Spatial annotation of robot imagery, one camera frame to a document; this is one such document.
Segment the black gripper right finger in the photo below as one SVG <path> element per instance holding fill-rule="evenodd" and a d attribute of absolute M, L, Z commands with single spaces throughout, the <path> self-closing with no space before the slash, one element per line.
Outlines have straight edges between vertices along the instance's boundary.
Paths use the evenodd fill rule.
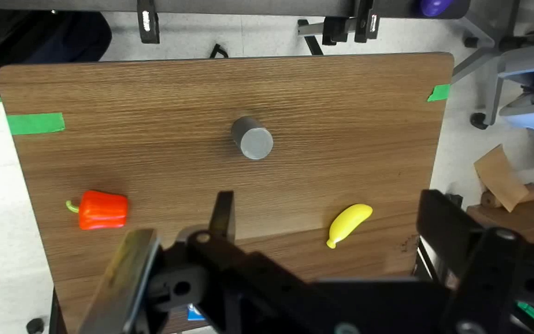
<path fill-rule="evenodd" d="M 418 213 L 418 276 L 453 289 L 470 289 L 476 282 L 474 259 L 485 228 L 438 189 L 425 189 Z"/>

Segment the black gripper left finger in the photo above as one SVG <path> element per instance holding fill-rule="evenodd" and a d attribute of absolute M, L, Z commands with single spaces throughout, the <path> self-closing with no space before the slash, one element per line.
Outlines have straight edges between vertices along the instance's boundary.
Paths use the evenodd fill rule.
<path fill-rule="evenodd" d="M 218 193 L 210 231 L 229 241 L 236 237 L 236 196 L 233 191 Z"/>

